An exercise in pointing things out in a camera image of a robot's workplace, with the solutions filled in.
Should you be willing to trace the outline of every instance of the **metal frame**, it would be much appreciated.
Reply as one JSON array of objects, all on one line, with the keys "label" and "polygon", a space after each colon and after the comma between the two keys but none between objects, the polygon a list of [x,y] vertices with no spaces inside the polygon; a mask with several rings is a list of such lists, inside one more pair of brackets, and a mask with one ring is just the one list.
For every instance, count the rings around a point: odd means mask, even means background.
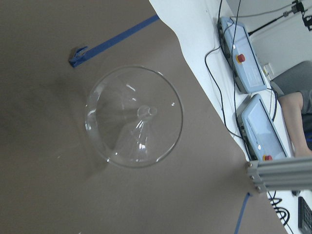
[{"label": "metal frame", "polygon": [[250,161],[247,174],[261,192],[312,190],[312,157]]}]

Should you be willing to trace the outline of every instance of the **white table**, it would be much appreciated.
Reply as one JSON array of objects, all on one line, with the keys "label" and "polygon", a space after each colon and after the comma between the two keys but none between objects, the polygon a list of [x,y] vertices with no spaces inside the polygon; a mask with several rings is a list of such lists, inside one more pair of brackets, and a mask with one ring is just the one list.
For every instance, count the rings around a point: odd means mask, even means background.
[{"label": "white table", "polygon": [[[181,2],[178,0],[172,0],[166,2],[166,4],[158,0],[150,0],[150,2],[160,19],[177,35],[186,62],[223,121],[220,94],[213,79],[210,77],[204,62],[206,53],[219,46],[218,36],[216,33],[216,22],[220,1],[202,0],[196,2]],[[223,1],[221,16],[232,15],[233,13],[231,12],[227,2]],[[209,54],[207,57],[207,64],[223,95],[227,126],[232,132],[239,133],[234,117],[233,75],[226,59],[222,54],[222,51],[219,49]],[[266,83],[267,87],[270,88],[270,84],[267,80]],[[270,90],[258,93],[261,94],[267,109],[271,115],[273,115],[275,102],[274,95],[272,95]],[[238,107],[247,96],[247,94],[243,94],[236,89],[236,107]],[[285,146],[288,156],[293,156],[292,145],[288,138],[279,104],[277,105],[274,124]],[[235,136],[233,136],[233,138],[244,151],[246,160],[249,160],[243,141]],[[302,196],[312,207],[311,192],[305,191],[302,193]],[[296,227],[297,198],[293,197],[289,191],[277,192],[276,197],[284,199],[281,206],[286,207],[291,212],[292,215],[289,224],[294,233],[299,233],[299,230]]]}]

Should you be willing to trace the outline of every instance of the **keyboard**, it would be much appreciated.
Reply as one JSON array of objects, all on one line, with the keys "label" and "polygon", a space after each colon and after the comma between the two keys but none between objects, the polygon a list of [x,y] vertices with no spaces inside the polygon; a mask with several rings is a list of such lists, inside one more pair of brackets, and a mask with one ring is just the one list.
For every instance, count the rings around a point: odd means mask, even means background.
[{"label": "keyboard", "polygon": [[301,196],[298,198],[298,229],[303,234],[312,234],[312,211]]}]

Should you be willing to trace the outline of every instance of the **black cable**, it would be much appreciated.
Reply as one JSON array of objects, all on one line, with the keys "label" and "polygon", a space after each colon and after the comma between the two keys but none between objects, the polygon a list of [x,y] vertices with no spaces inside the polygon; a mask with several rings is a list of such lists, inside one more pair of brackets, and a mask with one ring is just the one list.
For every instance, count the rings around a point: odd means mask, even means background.
[{"label": "black cable", "polygon": [[271,109],[272,109],[272,92],[273,92],[273,91],[271,90],[271,92],[270,92],[270,94],[271,94],[271,95],[270,95],[270,108],[269,108],[269,110],[270,110],[270,111],[269,111],[270,117],[271,117]]},{"label": "black cable", "polygon": [[274,122],[275,117],[276,117],[276,111],[277,111],[277,91],[275,91],[274,89],[271,89],[271,88],[268,88],[268,90],[273,91],[274,96],[275,96],[274,114],[273,114],[273,117],[272,117],[272,121]]},{"label": "black cable", "polygon": [[[220,23],[221,6],[222,6],[222,0],[220,1],[220,6],[219,6],[218,23]],[[226,30],[228,30],[228,28],[231,27],[231,26],[232,26],[232,24],[229,25],[229,26],[224,30],[224,32],[226,32]],[[210,53],[212,53],[213,51],[218,50],[219,48],[222,48],[221,43],[220,43],[220,45],[219,45],[217,48],[215,48],[215,49],[209,51],[209,52],[205,55],[205,64],[206,64],[206,68],[207,68],[207,70],[208,70],[208,72],[209,72],[211,78],[213,79],[213,81],[214,81],[215,85],[217,86],[217,88],[218,88],[218,90],[219,90],[219,93],[220,93],[220,98],[221,98],[221,111],[222,111],[223,121],[224,121],[224,125],[225,125],[226,129],[227,129],[231,134],[233,134],[234,136],[243,139],[241,136],[239,136],[239,135],[233,133],[233,132],[228,128],[228,126],[227,126],[227,124],[226,124],[225,113],[224,113],[224,105],[223,105],[223,95],[222,95],[222,92],[221,92],[221,89],[220,89],[218,83],[216,82],[216,80],[215,80],[213,74],[211,73],[211,71],[210,71],[210,69],[209,69],[209,66],[208,66],[208,64],[207,64],[207,56],[208,56]]]},{"label": "black cable", "polygon": [[218,88],[218,90],[219,90],[219,93],[220,93],[220,97],[221,97],[221,110],[222,110],[222,114],[223,114],[224,125],[225,125],[226,129],[227,129],[231,134],[233,134],[234,136],[239,137],[239,138],[242,139],[241,136],[239,136],[239,135],[233,133],[231,130],[229,130],[229,128],[228,128],[228,126],[227,126],[227,124],[226,124],[225,113],[224,113],[224,106],[223,106],[223,96],[222,96],[222,92],[221,92],[221,89],[220,89],[218,83],[216,82],[216,80],[215,80],[213,74],[211,73],[211,71],[210,71],[210,69],[209,69],[209,66],[208,66],[208,64],[207,64],[207,56],[208,56],[211,52],[218,50],[220,47],[221,47],[221,46],[219,46],[219,47],[216,48],[216,49],[213,49],[213,50],[209,51],[209,52],[205,55],[205,64],[206,64],[207,70],[208,70],[208,72],[209,72],[211,78],[213,79],[213,81],[214,81],[215,85],[217,86],[217,88]]},{"label": "black cable", "polygon": [[[226,30],[228,30],[228,28],[230,28],[233,24],[234,24],[234,21],[233,21],[233,19],[232,18],[230,18],[230,20],[232,21],[232,24],[231,25],[229,25],[225,30],[224,30],[224,33],[226,32]],[[219,29],[217,28],[217,30],[220,30],[221,29],[221,22],[220,22],[220,18],[218,19],[218,27],[220,27]],[[223,48],[223,46],[222,46],[222,41],[221,41],[221,36],[220,36],[220,34],[218,34],[218,39],[219,39],[219,44],[220,44],[220,46],[221,46],[221,50],[222,50],[222,53],[223,53],[223,56],[225,57],[225,59],[226,59],[226,61],[227,61],[227,63],[228,63],[228,65],[229,66],[231,66],[230,65],[230,62],[228,61],[228,58],[231,56],[231,55],[227,55],[226,53],[225,53],[225,51],[224,51],[224,48]]]},{"label": "black cable", "polygon": [[[237,9],[237,14],[236,14],[236,19],[238,19],[238,13],[239,13],[239,8],[240,8],[240,3],[241,3],[241,0],[239,0],[239,4],[238,4],[238,9]],[[234,49],[234,42],[235,42],[235,36],[236,36],[236,28],[237,28],[237,20],[235,22],[235,29],[234,29],[234,36],[233,36],[233,43],[232,43],[232,49],[231,49],[231,57],[232,57],[232,68],[234,68],[234,62],[233,62],[233,49]],[[235,110],[235,120],[236,120],[236,124],[238,126],[238,130],[239,130],[239,133],[241,134],[241,136],[243,135],[242,132],[241,132],[241,129],[239,127],[239,123],[238,123],[238,118],[237,118],[237,110],[236,110],[236,82],[235,82],[235,73],[234,73],[234,69],[232,69],[232,75],[233,75],[233,83],[234,83],[234,110]],[[245,145],[245,149],[246,151],[248,152],[248,149],[246,147],[246,142],[245,142],[245,139],[242,137],[243,141],[244,141],[244,145]]]},{"label": "black cable", "polygon": [[275,197],[276,196],[276,191],[274,191],[273,197],[270,194],[270,192],[268,192],[268,194],[270,196],[269,201],[270,201],[271,205],[273,206],[275,212],[281,216],[279,219],[284,221],[283,225],[287,226],[291,230],[291,232],[293,234],[292,229],[288,225],[288,221],[290,219],[289,211],[286,208],[284,208],[284,207],[278,207],[277,206],[279,203],[281,203],[283,201],[283,199]]},{"label": "black cable", "polygon": [[283,6],[281,8],[278,8],[276,10],[272,10],[272,11],[267,11],[267,12],[263,12],[263,13],[258,13],[258,14],[252,14],[252,15],[247,15],[247,16],[239,16],[240,18],[245,18],[245,17],[254,17],[254,16],[261,16],[261,15],[265,15],[265,14],[269,14],[269,13],[273,13],[273,12],[276,12],[276,11],[280,11],[280,10],[283,10],[284,8],[286,7],[289,7],[291,6],[293,3],[291,4],[288,4],[286,6]]},{"label": "black cable", "polygon": [[224,49],[223,49],[223,47],[222,47],[222,41],[221,41],[221,36],[220,36],[220,32],[219,32],[219,30],[221,30],[221,21],[220,21],[220,13],[221,13],[221,6],[222,6],[222,0],[220,1],[220,6],[219,6],[219,13],[218,13],[218,22],[217,22],[217,30],[218,30],[218,39],[219,39],[219,44],[220,44],[220,48],[221,48],[221,51],[222,51],[222,53],[223,53],[223,56],[225,57],[225,58],[227,58],[227,56],[226,56],[226,54],[225,54],[225,51],[224,51]]}]

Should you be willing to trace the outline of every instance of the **cable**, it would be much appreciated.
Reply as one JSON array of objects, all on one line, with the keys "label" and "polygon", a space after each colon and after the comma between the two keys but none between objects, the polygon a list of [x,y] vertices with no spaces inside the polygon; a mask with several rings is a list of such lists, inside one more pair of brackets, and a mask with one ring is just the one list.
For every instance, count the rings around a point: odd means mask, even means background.
[{"label": "cable", "polygon": [[253,195],[250,194],[250,193],[247,193],[246,196],[245,196],[245,199],[244,199],[244,201],[243,201],[242,208],[241,208],[240,213],[239,213],[238,221],[237,221],[237,223],[236,223],[236,228],[235,228],[234,234],[238,234],[238,232],[239,232],[240,224],[241,224],[241,221],[242,221],[242,218],[243,218],[245,209],[246,209],[246,205],[247,205],[248,199],[249,199],[251,196],[253,196]]},{"label": "cable", "polygon": [[271,202],[271,205],[273,206],[275,212],[276,212],[277,214],[281,215],[281,217],[280,217],[279,219],[284,221],[283,225],[284,225],[284,226],[287,226],[287,227],[291,230],[291,232],[292,232],[292,234],[293,234],[292,229],[291,229],[290,226],[288,225],[288,221],[289,221],[289,219],[290,219],[290,213],[289,213],[289,211],[288,211],[286,208],[284,208],[284,207],[278,207],[278,206],[277,206],[279,203],[281,203],[281,202],[283,201],[283,199],[281,199],[281,198],[275,198],[275,196],[276,196],[276,191],[274,191],[273,197],[272,197],[272,195],[270,194],[270,192],[268,192],[268,194],[269,194],[269,196],[270,196],[269,201]]},{"label": "cable", "polygon": [[271,116],[271,108],[272,108],[272,92],[273,92],[273,91],[271,90],[271,92],[270,92],[270,93],[271,93],[271,96],[270,96],[270,108],[269,108],[269,110],[270,110],[270,111],[269,111],[270,116]]},{"label": "cable", "polygon": [[[239,4],[238,4],[238,9],[237,9],[237,14],[236,14],[236,19],[238,19],[238,13],[239,13],[239,8],[240,8],[240,3],[241,0],[239,0]],[[234,62],[233,62],[233,48],[234,48],[234,42],[235,42],[235,36],[236,36],[236,27],[237,27],[237,20],[235,22],[235,29],[234,29],[234,36],[233,36],[233,43],[232,43],[232,50],[231,50],[231,57],[232,57],[232,67],[234,67]],[[236,111],[236,97],[235,97],[235,93],[236,93],[236,88],[235,88],[235,74],[234,74],[234,69],[232,69],[232,75],[233,75],[233,83],[234,83],[234,110],[235,110],[235,120],[236,120],[236,124],[238,126],[238,130],[239,133],[242,135],[241,129],[239,128],[239,123],[238,123],[238,118],[237,118],[237,111]]]},{"label": "cable", "polygon": [[309,7],[305,10],[305,12],[309,11],[310,9],[312,9],[312,6],[309,6]]},{"label": "cable", "polygon": [[[219,6],[218,22],[220,22],[221,6],[222,6],[222,0],[220,1],[220,6]],[[226,32],[226,30],[228,30],[228,28],[231,27],[232,25],[233,25],[233,24],[229,25],[229,26],[224,30],[224,32]],[[232,131],[228,128],[228,126],[227,126],[227,124],[226,124],[225,113],[224,113],[224,105],[223,105],[223,95],[222,95],[222,92],[221,92],[221,89],[220,89],[218,83],[216,82],[216,80],[215,80],[213,74],[211,73],[211,71],[210,71],[210,69],[209,69],[209,66],[208,66],[208,64],[207,64],[207,56],[208,56],[210,53],[212,53],[213,51],[216,51],[216,50],[218,50],[218,49],[220,49],[220,48],[222,48],[222,47],[221,47],[221,43],[220,43],[220,45],[219,45],[217,48],[214,48],[213,50],[209,51],[209,52],[205,55],[205,64],[206,64],[206,68],[207,68],[207,70],[208,70],[208,72],[209,72],[211,78],[213,79],[213,81],[214,81],[215,85],[217,86],[217,88],[218,88],[218,90],[219,90],[219,93],[220,93],[220,98],[221,98],[221,111],[222,111],[222,115],[223,115],[223,122],[224,122],[224,125],[225,125],[226,129],[227,129],[231,134],[233,134],[235,137],[239,137],[239,138],[243,139],[241,136],[239,136],[239,135],[235,134],[234,132],[232,132]]]},{"label": "cable", "polygon": [[[232,24],[226,27],[226,29],[224,30],[223,34],[226,32],[226,30],[228,30],[228,29],[234,24],[233,19],[230,18],[230,20],[232,21]],[[221,27],[220,18],[218,18],[218,24],[217,24],[217,25],[218,25],[218,27]],[[228,65],[231,66],[231,65],[230,65],[230,62],[229,62],[228,59],[227,59],[227,58],[229,58],[229,56],[231,56],[231,55],[227,55],[227,54],[225,53],[224,48],[223,48],[223,46],[222,46],[223,43],[222,43],[222,41],[221,41],[221,35],[219,34],[219,32],[218,32],[218,36],[219,36],[219,37],[218,37],[218,38],[219,38],[219,44],[220,44],[220,46],[221,46],[221,50],[222,50],[223,56],[226,58],[226,61],[228,62]]]},{"label": "cable", "polygon": [[275,117],[276,117],[276,111],[277,111],[277,91],[275,91],[274,89],[271,89],[271,88],[268,88],[268,90],[273,91],[274,96],[275,96],[274,114],[273,114],[273,117],[272,117],[272,121],[274,122]]},{"label": "cable", "polygon": [[221,110],[222,110],[222,114],[223,114],[224,125],[225,125],[226,129],[227,129],[231,134],[233,134],[234,136],[239,137],[239,138],[242,139],[241,136],[239,136],[239,135],[233,133],[231,130],[229,130],[229,128],[228,128],[228,126],[227,126],[227,124],[226,124],[222,92],[221,92],[221,89],[220,89],[218,83],[216,82],[216,80],[215,80],[213,74],[211,73],[211,71],[210,71],[210,69],[209,69],[209,66],[208,66],[208,64],[207,64],[207,56],[208,56],[210,53],[212,53],[213,51],[218,50],[220,47],[221,47],[221,46],[219,46],[219,47],[216,48],[216,49],[213,49],[213,50],[209,51],[209,52],[205,55],[205,64],[206,64],[207,70],[208,70],[208,72],[209,72],[211,78],[213,79],[213,81],[214,81],[215,85],[217,86],[217,88],[218,88],[218,90],[219,90],[219,93],[220,93],[220,97],[221,97]]},{"label": "cable", "polygon": [[286,7],[289,7],[291,6],[292,4],[288,4],[286,6],[283,6],[281,8],[278,8],[276,10],[272,10],[272,11],[267,11],[267,12],[263,12],[263,13],[258,13],[258,14],[253,14],[253,15],[247,15],[247,16],[239,16],[240,18],[245,18],[245,17],[254,17],[254,16],[261,16],[261,15],[265,15],[265,14],[269,14],[269,13],[273,13],[273,12],[276,12],[276,11],[280,11]]}]

